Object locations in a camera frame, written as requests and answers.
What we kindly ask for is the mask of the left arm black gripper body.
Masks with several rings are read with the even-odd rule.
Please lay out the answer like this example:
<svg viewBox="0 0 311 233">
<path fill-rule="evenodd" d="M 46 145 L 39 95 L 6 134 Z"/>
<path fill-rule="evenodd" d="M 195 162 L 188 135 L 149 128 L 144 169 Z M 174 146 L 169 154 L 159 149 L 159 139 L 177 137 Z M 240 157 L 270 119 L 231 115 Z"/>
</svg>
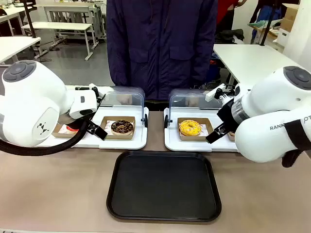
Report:
<svg viewBox="0 0 311 233">
<path fill-rule="evenodd" d="M 78 119 L 72 118 L 69 113 L 64 113 L 59 116 L 60 125 L 69 125 L 70 127 L 81 127 L 83 122 L 86 120 L 91 120 L 95 113 L 88 114 Z"/>
</svg>

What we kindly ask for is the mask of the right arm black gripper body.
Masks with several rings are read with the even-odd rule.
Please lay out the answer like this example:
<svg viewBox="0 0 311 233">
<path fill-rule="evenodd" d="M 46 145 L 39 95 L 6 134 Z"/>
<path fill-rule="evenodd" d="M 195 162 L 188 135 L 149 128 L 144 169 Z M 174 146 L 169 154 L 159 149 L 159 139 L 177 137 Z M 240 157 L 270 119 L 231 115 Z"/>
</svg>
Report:
<svg viewBox="0 0 311 233">
<path fill-rule="evenodd" d="M 239 124 L 235 121 L 231 108 L 234 100 L 231 99 L 227 102 L 217 113 L 217 116 L 222 120 L 222 124 L 218 126 L 218 129 L 225 131 L 235 131 Z"/>
</svg>

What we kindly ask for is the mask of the brown cardboard donut box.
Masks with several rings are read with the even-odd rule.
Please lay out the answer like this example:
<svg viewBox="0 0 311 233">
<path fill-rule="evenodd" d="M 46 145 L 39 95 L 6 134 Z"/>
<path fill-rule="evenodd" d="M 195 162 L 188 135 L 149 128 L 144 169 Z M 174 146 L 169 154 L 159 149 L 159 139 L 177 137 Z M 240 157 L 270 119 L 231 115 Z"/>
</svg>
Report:
<svg viewBox="0 0 311 233">
<path fill-rule="evenodd" d="M 179 130 L 179 123 L 184 121 L 184 120 L 194 120 L 197 121 L 201 125 L 201 133 L 198 136 L 184 136 L 180 130 Z M 206 136 L 208 136 L 209 133 L 213 132 L 213 127 L 208 118 L 198 118 L 198 117 L 180 117 L 177 119 L 177 129 L 178 129 L 178 134 L 180 137 L 181 141 L 205 141 Z"/>
<path fill-rule="evenodd" d="M 126 120 L 133 124 L 134 130 L 130 135 L 114 135 L 111 131 L 111 125 L 118 120 Z M 105 116 L 102 119 L 101 127 L 108 133 L 107 139 L 109 140 L 131 140 L 135 132 L 135 117 L 134 116 Z"/>
<path fill-rule="evenodd" d="M 52 135 L 55 138 L 72 138 L 76 135 L 76 134 L 67 134 L 67 133 L 65 133 L 65 130 L 66 130 L 65 124 L 58 124 L 57 123 L 53 132 L 52 132 Z"/>
</svg>

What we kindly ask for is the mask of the chocolate sprinkled donut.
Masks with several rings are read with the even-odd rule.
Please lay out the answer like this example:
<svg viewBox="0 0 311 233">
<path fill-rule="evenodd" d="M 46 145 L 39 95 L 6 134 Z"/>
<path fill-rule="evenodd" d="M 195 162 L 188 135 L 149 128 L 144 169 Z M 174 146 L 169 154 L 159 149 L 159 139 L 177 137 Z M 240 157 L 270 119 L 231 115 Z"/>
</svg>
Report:
<svg viewBox="0 0 311 233">
<path fill-rule="evenodd" d="M 133 130 L 133 124 L 126 120 L 118 120 L 111 125 L 111 131 L 114 135 L 130 135 Z"/>
</svg>

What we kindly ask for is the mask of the yellow glazed donut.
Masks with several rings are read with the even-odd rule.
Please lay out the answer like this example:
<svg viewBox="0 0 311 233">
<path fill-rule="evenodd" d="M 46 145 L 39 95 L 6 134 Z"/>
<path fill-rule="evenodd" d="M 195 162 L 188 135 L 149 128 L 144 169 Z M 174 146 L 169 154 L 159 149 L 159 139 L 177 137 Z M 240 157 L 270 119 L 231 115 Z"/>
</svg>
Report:
<svg viewBox="0 0 311 233">
<path fill-rule="evenodd" d="M 179 123 L 179 130 L 184 136 L 198 136 L 202 128 L 197 121 L 184 120 Z"/>
</svg>

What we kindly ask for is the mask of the black plastic serving tray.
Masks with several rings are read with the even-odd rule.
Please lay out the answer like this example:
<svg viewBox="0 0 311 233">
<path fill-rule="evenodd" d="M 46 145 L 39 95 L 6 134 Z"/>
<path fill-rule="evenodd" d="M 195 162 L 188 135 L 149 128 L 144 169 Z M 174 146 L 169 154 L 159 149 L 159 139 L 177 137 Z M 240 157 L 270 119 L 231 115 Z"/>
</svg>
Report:
<svg viewBox="0 0 311 233">
<path fill-rule="evenodd" d="M 199 153 L 173 151 L 119 155 L 106 206 L 124 220 L 211 222 L 222 211 L 210 161 Z"/>
</svg>

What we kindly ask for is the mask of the white display case base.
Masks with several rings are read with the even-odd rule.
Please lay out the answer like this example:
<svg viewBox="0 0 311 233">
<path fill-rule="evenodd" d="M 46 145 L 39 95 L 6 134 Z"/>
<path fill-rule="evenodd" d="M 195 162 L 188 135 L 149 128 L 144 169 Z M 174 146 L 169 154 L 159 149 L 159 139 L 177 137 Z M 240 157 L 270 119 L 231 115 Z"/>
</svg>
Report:
<svg viewBox="0 0 311 233">
<path fill-rule="evenodd" d="M 178 132 L 177 120 L 179 118 L 208 118 L 213 128 L 222 121 L 217 116 L 217 109 L 199 109 L 196 107 L 173 107 L 164 110 L 164 117 L 171 117 L 172 122 L 164 129 L 165 146 L 173 151 L 198 152 L 238 152 L 235 142 L 230 141 L 226 135 L 216 142 L 209 144 L 203 141 L 182 141 Z"/>
<path fill-rule="evenodd" d="M 140 106 L 115 105 L 113 107 L 100 107 L 93 117 L 93 122 L 99 125 L 104 117 L 135 117 L 136 126 L 131 140 L 125 139 L 106 139 L 86 133 L 84 138 L 79 141 L 76 148 L 99 148 L 99 149 L 119 149 L 119 150 L 138 150 L 147 143 L 148 128 L 141 121 L 141 116 L 148 116 L 149 109 L 144 110 Z"/>
</svg>

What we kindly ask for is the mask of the clear display case cover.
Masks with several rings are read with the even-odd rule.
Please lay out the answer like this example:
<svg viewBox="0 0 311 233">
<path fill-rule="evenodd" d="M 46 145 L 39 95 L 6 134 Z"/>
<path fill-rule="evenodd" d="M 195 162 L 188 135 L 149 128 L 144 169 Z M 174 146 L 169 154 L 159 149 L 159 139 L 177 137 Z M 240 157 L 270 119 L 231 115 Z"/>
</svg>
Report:
<svg viewBox="0 0 311 233">
<path fill-rule="evenodd" d="M 169 94 L 169 108 L 165 116 L 165 122 L 168 124 L 173 122 L 173 113 L 182 112 L 186 110 L 194 112 L 194 110 L 219 110 L 222 102 L 215 99 L 214 96 L 220 89 L 220 94 L 233 96 L 233 91 L 224 87 L 216 87 L 213 90 L 205 89 L 174 89 Z"/>
<path fill-rule="evenodd" d="M 93 117 L 99 123 L 104 117 L 135 117 L 136 123 L 148 127 L 149 110 L 145 108 L 145 94 L 138 87 L 100 86 L 104 98 Z"/>
</svg>

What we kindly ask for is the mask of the large white table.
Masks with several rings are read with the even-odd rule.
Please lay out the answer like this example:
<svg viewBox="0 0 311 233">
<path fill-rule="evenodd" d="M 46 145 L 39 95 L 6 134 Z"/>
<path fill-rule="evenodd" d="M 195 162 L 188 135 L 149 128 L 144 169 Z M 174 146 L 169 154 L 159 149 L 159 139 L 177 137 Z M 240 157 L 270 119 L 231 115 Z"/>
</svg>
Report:
<svg viewBox="0 0 311 233">
<path fill-rule="evenodd" d="M 270 46 L 215 44 L 213 50 L 231 73 L 229 84 L 236 80 L 252 87 L 278 68 L 300 67 Z"/>
</svg>

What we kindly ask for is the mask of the black bag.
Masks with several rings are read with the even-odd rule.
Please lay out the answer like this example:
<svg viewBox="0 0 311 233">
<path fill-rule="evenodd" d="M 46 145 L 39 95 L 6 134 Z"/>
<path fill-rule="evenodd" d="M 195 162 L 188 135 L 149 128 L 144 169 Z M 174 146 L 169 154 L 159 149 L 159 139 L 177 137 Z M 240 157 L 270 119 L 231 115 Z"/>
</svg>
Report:
<svg viewBox="0 0 311 233">
<path fill-rule="evenodd" d="M 215 44 L 237 44 L 238 40 L 244 40 L 244 33 L 242 29 L 223 30 L 217 32 L 215 35 Z"/>
</svg>

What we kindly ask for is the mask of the white table with black stand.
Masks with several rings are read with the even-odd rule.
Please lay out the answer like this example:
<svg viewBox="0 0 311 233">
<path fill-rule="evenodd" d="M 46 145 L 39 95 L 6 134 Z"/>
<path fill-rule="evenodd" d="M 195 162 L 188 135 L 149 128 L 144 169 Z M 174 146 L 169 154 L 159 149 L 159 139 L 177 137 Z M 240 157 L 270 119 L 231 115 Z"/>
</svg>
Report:
<svg viewBox="0 0 311 233">
<path fill-rule="evenodd" d="M 40 42 L 40 37 L 29 36 L 1 36 L 0 37 L 0 65 L 4 65 L 4 62 L 12 59 L 13 62 L 17 62 L 17 54 L 26 48 Z"/>
</svg>

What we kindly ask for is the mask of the white bench table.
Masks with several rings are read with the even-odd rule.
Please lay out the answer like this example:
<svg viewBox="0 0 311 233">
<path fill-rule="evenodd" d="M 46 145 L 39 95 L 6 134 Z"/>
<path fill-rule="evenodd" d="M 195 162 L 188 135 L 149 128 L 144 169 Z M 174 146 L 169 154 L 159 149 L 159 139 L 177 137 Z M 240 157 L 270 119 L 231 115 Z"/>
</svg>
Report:
<svg viewBox="0 0 311 233">
<path fill-rule="evenodd" d="M 93 55 L 93 52 L 90 50 L 88 43 L 87 31 L 90 30 L 92 34 L 93 46 L 92 49 L 95 49 L 98 45 L 98 42 L 95 39 L 95 33 L 93 30 L 92 24 L 89 23 L 65 23 L 65 22 L 33 22 L 32 27 L 34 29 L 48 29 L 48 30 L 71 30 L 71 31 L 83 31 L 86 41 L 87 56 L 85 60 L 88 61 Z"/>
</svg>

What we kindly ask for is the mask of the green sheet stack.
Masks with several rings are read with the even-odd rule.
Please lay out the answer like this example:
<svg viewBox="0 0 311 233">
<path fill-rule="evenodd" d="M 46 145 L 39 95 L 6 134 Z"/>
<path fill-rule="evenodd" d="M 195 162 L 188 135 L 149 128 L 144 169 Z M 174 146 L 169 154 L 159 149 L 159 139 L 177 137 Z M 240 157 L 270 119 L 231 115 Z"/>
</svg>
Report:
<svg viewBox="0 0 311 233">
<path fill-rule="evenodd" d="M 260 20 L 257 22 L 253 22 L 253 23 L 248 23 L 249 27 L 253 27 L 253 28 L 266 28 L 267 27 L 267 20 Z"/>
</svg>

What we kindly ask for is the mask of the person in navy jacket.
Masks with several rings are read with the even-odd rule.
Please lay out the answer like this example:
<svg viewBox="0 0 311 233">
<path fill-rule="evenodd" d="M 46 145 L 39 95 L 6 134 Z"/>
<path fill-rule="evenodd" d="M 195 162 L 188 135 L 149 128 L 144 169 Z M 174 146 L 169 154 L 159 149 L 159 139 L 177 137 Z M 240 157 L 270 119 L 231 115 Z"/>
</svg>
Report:
<svg viewBox="0 0 311 233">
<path fill-rule="evenodd" d="M 218 0 L 107 0 L 107 58 L 116 86 L 148 100 L 205 83 Z"/>
</svg>

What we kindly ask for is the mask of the white storage box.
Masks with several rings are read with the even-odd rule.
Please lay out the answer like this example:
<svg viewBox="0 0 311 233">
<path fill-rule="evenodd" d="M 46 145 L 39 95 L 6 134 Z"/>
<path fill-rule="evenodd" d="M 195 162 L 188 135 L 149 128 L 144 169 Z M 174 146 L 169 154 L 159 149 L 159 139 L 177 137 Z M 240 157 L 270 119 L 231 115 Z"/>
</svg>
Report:
<svg viewBox="0 0 311 233">
<path fill-rule="evenodd" d="M 276 42 L 279 45 L 285 47 L 287 42 L 288 42 L 289 36 L 290 36 L 290 32 L 280 28 L 279 32 L 278 32 L 278 36 L 277 36 Z"/>
</svg>

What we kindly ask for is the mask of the black slanted pole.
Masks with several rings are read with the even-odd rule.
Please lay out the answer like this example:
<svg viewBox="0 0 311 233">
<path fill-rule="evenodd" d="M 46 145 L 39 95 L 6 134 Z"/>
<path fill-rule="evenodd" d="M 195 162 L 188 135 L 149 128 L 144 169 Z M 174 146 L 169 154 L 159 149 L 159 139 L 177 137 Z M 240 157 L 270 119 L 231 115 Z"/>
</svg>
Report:
<svg viewBox="0 0 311 233">
<path fill-rule="evenodd" d="M 276 8 L 277 8 L 277 4 L 278 4 L 278 0 L 274 0 L 274 4 L 273 4 L 273 6 L 272 6 L 272 10 L 271 10 L 271 13 L 270 13 L 270 16 L 269 16 L 269 19 L 268 19 L 266 28 L 264 28 L 264 29 L 262 30 L 262 31 L 264 32 L 264 34 L 263 34 L 262 39 L 260 40 L 260 44 L 259 44 L 260 46 L 264 46 L 265 40 L 266 40 L 267 35 L 268 35 L 268 33 L 269 33 L 269 30 L 270 30 L 270 26 L 271 26 L 273 17 L 274 17 L 274 15 L 275 15 L 275 11 L 276 11 Z"/>
</svg>

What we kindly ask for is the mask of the person in red top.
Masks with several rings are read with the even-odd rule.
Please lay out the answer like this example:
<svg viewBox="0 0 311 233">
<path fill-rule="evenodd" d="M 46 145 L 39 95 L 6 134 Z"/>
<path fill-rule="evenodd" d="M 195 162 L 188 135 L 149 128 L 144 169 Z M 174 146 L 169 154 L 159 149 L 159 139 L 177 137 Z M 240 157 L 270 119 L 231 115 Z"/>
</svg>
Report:
<svg viewBox="0 0 311 233">
<path fill-rule="evenodd" d="M 244 5 L 246 1 L 247 0 L 218 0 L 217 25 L 225 17 L 227 11 Z"/>
</svg>

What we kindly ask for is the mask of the black monitor stand pole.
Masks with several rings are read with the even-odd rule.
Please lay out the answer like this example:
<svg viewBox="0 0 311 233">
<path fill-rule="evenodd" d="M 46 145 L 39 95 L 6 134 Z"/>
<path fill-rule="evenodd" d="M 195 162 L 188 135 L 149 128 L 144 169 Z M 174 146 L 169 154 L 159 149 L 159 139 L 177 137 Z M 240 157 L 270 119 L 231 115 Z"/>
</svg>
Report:
<svg viewBox="0 0 311 233">
<path fill-rule="evenodd" d="M 30 25 L 30 32 L 33 38 L 36 38 L 35 29 L 31 20 L 30 12 L 37 10 L 36 0 L 19 0 L 23 4 L 24 12 L 20 12 L 21 20 L 26 17 L 28 24 Z"/>
</svg>

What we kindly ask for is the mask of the person in dark blue clothes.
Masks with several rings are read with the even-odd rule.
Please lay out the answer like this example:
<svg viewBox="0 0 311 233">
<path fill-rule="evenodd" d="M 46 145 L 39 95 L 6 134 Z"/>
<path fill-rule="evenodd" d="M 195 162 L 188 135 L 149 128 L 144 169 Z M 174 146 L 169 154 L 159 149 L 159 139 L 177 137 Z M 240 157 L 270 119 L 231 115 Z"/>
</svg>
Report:
<svg viewBox="0 0 311 233">
<path fill-rule="evenodd" d="M 276 8 L 272 20 L 281 19 L 282 18 L 281 0 L 258 0 L 258 3 L 256 5 L 253 15 L 251 16 L 249 23 L 268 20 L 270 18 L 270 14 L 272 13 L 274 6 Z"/>
</svg>

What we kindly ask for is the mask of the white desk with dark underside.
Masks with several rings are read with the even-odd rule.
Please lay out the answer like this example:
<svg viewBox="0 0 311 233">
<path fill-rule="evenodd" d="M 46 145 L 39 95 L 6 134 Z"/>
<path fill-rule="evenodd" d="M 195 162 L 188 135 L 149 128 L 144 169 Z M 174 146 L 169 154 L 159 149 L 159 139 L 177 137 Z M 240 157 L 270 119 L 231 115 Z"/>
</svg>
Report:
<svg viewBox="0 0 311 233">
<path fill-rule="evenodd" d="M 19 27 L 22 30 L 22 35 L 25 36 L 25 31 L 24 29 L 22 29 L 22 27 L 24 26 L 22 20 L 21 20 L 21 16 L 20 13 L 25 13 L 26 10 L 24 7 L 9 7 L 6 9 L 3 9 L 3 11 L 6 13 L 5 15 L 0 16 L 0 24 L 7 22 L 9 29 L 10 29 L 10 33 L 11 36 L 15 36 L 14 31 L 13 31 L 13 27 L 12 27 L 12 23 L 11 20 L 17 18 L 18 19 L 18 23 L 19 23 Z"/>
</svg>

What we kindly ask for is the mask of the white slatted frame table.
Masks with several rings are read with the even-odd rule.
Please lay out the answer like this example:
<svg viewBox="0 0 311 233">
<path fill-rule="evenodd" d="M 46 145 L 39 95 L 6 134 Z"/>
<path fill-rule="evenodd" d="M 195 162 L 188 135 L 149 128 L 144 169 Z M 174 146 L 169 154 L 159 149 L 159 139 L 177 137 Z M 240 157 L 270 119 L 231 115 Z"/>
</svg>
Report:
<svg viewBox="0 0 311 233">
<path fill-rule="evenodd" d="M 74 29 L 62 28 L 48 30 L 52 33 L 53 45 L 56 46 L 60 42 L 68 39 L 84 39 L 83 30 L 77 29 L 78 24 L 91 24 L 86 35 L 88 39 L 95 36 L 95 43 L 106 41 L 105 31 L 105 14 L 102 11 L 103 2 L 93 1 L 62 1 L 54 0 L 36 4 L 35 7 L 43 9 L 46 21 L 53 23 L 69 23 L 74 25 Z"/>
</svg>

